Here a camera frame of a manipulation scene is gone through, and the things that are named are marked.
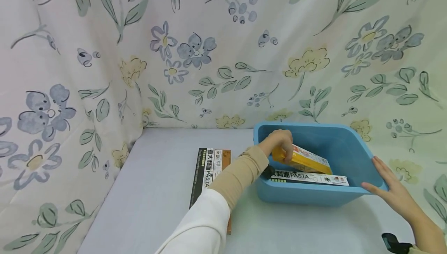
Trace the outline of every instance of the white tabletop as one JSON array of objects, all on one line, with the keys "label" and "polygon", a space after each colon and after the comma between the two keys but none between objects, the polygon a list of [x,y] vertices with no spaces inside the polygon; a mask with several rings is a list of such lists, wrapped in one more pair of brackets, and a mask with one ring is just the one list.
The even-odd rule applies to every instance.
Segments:
[{"label": "white tabletop", "polygon": [[[154,253],[188,211],[198,148],[253,145],[253,130],[146,129],[136,141],[78,254]],[[411,229],[376,196],[341,208],[271,204],[255,187],[232,213],[224,253],[384,254],[382,233],[414,242]]]}]

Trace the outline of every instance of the beige sleeve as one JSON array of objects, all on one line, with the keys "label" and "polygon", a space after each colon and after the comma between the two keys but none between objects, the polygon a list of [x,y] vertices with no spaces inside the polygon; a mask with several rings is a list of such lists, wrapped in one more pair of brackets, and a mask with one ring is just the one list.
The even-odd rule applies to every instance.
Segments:
[{"label": "beige sleeve", "polygon": [[244,189],[252,184],[268,165],[269,160],[258,146],[249,147],[227,166],[208,188],[220,193],[230,210],[233,210]]},{"label": "beige sleeve", "polygon": [[413,247],[410,248],[410,251],[408,251],[408,254],[429,254],[429,253],[420,251],[419,248],[413,245]]}]

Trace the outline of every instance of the right hand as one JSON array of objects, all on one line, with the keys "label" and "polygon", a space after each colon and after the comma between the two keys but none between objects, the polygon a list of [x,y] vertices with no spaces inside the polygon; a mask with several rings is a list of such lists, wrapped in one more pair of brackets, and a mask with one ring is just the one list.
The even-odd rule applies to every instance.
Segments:
[{"label": "right hand", "polygon": [[362,187],[382,198],[395,212],[401,215],[409,224],[415,224],[426,217],[423,210],[411,197],[408,190],[400,183],[396,175],[377,156],[372,159],[380,176],[388,184],[389,191],[384,191],[370,183],[362,183]]},{"label": "right hand", "polygon": [[282,149],[286,152],[286,157],[284,161],[286,163],[290,162],[293,157],[293,137],[292,133],[289,130],[274,130],[269,137],[272,136],[277,140],[277,146],[281,146]]}]

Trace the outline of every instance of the blue plastic basin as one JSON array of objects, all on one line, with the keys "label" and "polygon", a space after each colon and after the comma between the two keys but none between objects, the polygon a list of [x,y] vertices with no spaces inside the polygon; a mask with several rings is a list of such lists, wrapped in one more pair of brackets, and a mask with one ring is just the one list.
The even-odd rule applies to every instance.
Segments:
[{"label": "blue plastic basin", "polygon": [[[254,128],[254,144],[262,142],[277,129],[290,130],[294,144],[326,158],[333,174],[346,176],[350,186],[281,183],[260,177],[256,181],[256,190],[261,200],[340,207],[362,195],[370,194],[361,187],[364,181],[388,191],[388,186],[371,162],[373,154],[350,127],[338,124],[262,122]],[[271,156],[269,160],[275,169],[295,170],[273,161]]]}]

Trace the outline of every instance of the white sleeve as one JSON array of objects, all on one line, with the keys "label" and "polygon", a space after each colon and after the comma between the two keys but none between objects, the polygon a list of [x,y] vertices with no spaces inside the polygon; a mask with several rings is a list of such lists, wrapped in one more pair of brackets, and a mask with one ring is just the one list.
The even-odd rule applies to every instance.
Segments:
[{"label": "white sleeve", "polygon": [[220,254],[230,207],[220,193],[206,189],[156,254]]}]

